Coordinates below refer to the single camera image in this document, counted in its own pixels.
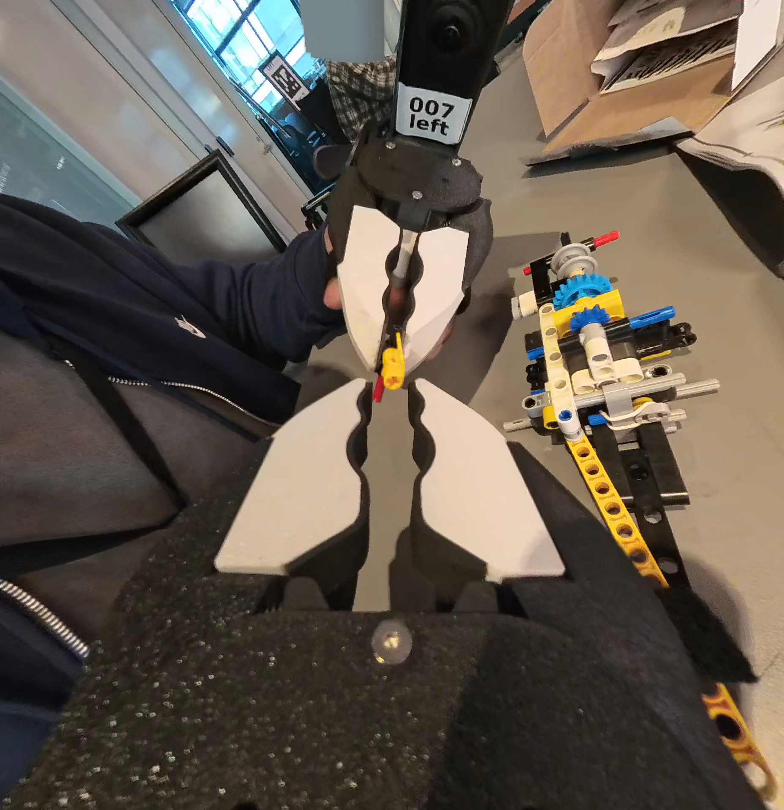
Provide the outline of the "black and white marker sign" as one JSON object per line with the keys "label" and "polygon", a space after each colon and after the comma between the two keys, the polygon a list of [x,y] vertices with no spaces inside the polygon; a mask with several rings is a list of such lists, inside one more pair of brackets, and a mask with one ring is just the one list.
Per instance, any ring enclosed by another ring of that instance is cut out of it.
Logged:
{"label": "black and white marker sign", "polygon": [[310,90],[285,57],[275,50],[268,54],[258,70],[288,104],[300,109],[300,102]]}

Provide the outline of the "brown cardboard box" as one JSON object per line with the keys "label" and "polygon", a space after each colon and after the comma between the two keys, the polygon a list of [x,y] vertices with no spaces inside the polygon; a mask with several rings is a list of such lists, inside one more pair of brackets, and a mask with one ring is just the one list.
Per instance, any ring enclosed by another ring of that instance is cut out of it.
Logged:
{"label": "brown cardboard box", "polygon": [[522,50],[547,139],[540,159],[698,134],[784,46],[784,2],[742,2],[731,57],[605,95],[591,64],[624,2],[549,2]]}

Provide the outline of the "black framed panel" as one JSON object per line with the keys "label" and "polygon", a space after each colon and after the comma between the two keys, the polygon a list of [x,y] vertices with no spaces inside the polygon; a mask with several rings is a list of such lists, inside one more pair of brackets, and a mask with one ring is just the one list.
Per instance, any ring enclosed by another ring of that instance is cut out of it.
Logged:
{"label": "black framed panel", "polygon": [[171,184],[119,218],[116,227],[181,265],[263,262],[287,246],[219,149],[208,150]]}

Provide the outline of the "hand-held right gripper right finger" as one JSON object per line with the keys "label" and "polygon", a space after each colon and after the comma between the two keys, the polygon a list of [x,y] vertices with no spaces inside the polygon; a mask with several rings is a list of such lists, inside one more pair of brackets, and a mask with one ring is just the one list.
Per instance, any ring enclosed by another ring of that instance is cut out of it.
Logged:
{"label": "hand-held right gripper right finger", "polygon": [[562,576],[561,556],[498,429],[429,381],[411,383],[408,397],[416,567],[435,585]]}

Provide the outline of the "partly built lego vehicle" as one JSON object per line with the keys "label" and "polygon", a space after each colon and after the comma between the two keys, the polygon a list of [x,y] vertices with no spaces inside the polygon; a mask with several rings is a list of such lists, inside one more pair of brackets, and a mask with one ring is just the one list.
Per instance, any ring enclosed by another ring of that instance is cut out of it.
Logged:
{"label": "partly built lego vehicle", "polygon": [[761,800],[777,782],[730,692],[754,676],[720,621],[696,596],[668,511],[690,505],[670,445],[683,400],[716,393],[716,379],[688,382],[667,363],[696,341],[672,306],[632,315],[595,252],[613,231],[575,242],[524,267],[532,289],[512,299],[514,321],[536,316],[525,336],[530,385],[525,415],[507,433],[533,429],[565,445],[607,530],[660,594],[702,677],[701,698],[724,745]]}

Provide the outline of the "lego instruction booklet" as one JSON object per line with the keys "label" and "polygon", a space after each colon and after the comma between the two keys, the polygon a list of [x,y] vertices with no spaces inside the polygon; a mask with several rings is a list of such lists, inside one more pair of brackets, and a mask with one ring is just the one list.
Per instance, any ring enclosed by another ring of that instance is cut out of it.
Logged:
{"label": "lego instruction booklet", "polygon": [[784,76],[676,150],[754,256],[784,280]]}

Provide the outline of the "navy zip jacket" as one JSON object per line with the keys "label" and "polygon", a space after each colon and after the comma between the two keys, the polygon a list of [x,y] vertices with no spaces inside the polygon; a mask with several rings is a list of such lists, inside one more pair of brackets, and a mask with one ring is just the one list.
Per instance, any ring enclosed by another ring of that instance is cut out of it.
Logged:
{"label": "navy zip jacket", "polygon": [[[113,383],[188,402],[202,391],[274,432],[299,397],[288,370],[306,362],[279,371],[235,348],[177,265],[113,228],[0,194],[0,331],[72,368],[162,483],[166,463]],[[0,808],[59,724],[85,647],[169,526],[0,578]]]}

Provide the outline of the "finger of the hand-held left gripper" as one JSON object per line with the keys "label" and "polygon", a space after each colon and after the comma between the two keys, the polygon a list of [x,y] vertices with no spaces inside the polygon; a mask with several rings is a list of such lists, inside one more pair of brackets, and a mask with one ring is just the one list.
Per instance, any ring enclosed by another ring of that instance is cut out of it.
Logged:
{"label": "finger of the hand-held left gripper", "polygon": [[401,229],[375,208],[355,206],[337,278],[347,332],[365,368],[377,369],[387,325],[388,257],[399,249]]}
{"label": "finger of the hand-held left gripper", "polygon": [[436,229],[418,239],[420,274],[410,291],[403,335],[408,375],[431,354],[465,295],[468,242],[468,233],[458,229]]}

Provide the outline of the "person's left forearm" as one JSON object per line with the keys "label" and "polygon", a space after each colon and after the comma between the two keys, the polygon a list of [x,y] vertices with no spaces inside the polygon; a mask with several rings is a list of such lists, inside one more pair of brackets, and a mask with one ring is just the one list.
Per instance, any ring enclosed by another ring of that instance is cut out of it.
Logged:
{"label": "person's left forearm", "polygon": [[315,347],[346,330],[343,311],[327,309],[323,293],[335,273],[327,227],[297,236],[265,262],[203,261],[174,267],[235,348],[282,371],[305,362]]}

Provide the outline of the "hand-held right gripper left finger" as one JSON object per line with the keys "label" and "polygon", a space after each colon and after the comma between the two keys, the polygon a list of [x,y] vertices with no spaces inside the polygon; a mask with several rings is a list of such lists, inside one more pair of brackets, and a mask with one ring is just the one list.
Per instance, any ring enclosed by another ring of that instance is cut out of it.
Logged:
{"label": "hand-held right gripper left finger", "polygon": [[363,466],[370,420],[371,384],[355,379],[279,429],[218,551],[216,570],[355,576],[368,551]]}

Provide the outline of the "yellow lego connector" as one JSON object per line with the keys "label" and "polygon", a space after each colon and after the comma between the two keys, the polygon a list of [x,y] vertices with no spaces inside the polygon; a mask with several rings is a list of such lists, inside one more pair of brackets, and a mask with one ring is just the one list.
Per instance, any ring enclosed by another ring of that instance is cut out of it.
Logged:
{"label": "yellow lego connector", "polygon": [[386,390],[399,390],[406,377],[406,358],[400,330],[388,339],[381,354],[380,377]]}

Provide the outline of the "printed paper sheets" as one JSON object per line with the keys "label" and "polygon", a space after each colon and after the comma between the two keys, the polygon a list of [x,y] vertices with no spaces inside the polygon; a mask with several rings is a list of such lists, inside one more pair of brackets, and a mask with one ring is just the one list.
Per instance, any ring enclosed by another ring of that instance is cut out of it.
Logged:
{"label": "printed paper sheets", "polygon": [[734,54],[742,1],[629,1],[609,21],[591,72],[600,94],[679,75]]}

